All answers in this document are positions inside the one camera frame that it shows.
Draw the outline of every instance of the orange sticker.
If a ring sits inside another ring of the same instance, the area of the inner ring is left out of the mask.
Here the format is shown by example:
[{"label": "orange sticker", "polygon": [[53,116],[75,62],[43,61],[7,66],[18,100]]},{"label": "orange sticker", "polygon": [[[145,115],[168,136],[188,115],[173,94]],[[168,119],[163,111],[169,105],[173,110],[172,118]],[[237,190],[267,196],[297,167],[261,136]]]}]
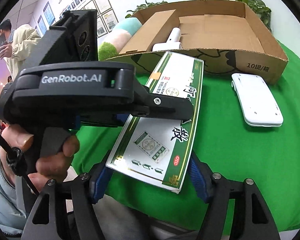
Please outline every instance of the orange sticker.
[{"label": "orange sticker", "polygon": [[150,78],[155,79],[155,80],[159,80],[161,76],[160,72],[157,73],[151,73]]}]

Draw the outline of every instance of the green tablecloth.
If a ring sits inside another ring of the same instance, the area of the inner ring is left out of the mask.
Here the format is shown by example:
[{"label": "green tablecloth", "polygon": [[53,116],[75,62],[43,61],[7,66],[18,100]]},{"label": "green tablecloth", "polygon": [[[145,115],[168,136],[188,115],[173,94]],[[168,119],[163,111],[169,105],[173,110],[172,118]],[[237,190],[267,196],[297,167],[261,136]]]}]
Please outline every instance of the green tablecloth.
[{"label": "green tablecloth", "polygon": [[[300,224],[300,59],[282,45],[289,63],[270,87],[284,118],[278,128],[248,126],[231,78],[205,76],[194,150],[214,172],[228,179],[252,178],[263,194],[279,231]],[[146,83],[147,76],[139,76]],[[111,149],[121,127],[82,127],[73,167],[87,172]],[[199,229],[207,209],[187,175],[179,195],[114,172],[106,194],[159,220]],[[234,201],[224,233],[229,233]]]}]

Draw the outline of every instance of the person holding phone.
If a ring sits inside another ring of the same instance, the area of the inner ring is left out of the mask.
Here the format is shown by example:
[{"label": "person holding phone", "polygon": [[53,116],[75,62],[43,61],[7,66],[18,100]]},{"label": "person holding phone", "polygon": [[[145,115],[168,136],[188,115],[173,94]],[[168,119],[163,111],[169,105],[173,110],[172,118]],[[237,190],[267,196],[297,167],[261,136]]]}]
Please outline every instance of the person holding phone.
[{"label": "person holding phone", "polygon": [[16,30],[11,30],[11,27],[9,19],[0,24],[0,59],[6,61],[14,80],[41,36],[29,24],[21,25]]}]

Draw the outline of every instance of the black hair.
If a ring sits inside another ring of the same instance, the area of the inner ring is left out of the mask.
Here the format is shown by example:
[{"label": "black hair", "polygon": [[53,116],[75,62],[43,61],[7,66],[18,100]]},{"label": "black hair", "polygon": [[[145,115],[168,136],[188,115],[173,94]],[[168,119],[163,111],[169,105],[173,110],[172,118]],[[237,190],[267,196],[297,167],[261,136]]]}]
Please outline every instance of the black hair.
[{"label": "black hair", "polygon": [[3,30],[3,31],[11,31],[11,22],[9,19],[3,21],[1,24],[0,24],[0,30]]}]

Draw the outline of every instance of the hand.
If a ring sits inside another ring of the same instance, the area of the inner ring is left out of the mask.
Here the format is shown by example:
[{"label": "hand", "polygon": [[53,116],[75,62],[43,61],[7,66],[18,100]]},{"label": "hand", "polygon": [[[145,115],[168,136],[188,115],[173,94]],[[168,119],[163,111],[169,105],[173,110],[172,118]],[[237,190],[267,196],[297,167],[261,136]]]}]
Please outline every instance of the hand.
[{"label": "hand", "polygon": [[[27,151],[33,143],[33,135],[27,133],[20,125],[13,124],[2,131],[2,137],[11,147],[19,147],[23,152]],[[29,174],[34,186],[41,191],[49,179],[63,182],[67,176],[67,170],[71,165],[73,155],[79,150],[79,141],[76,136],[70,136],[62,147],[62,152],[37,160],[37,173]],[[9,182],[15,185],[15,175],[7,165],[6,152],[0,148],[0,159],[3,170]]]},{"label": "hand", "polygon": [[0,59],[4,57],[11,57],[12,56],[12,45],[6,44],[0,47]]}]

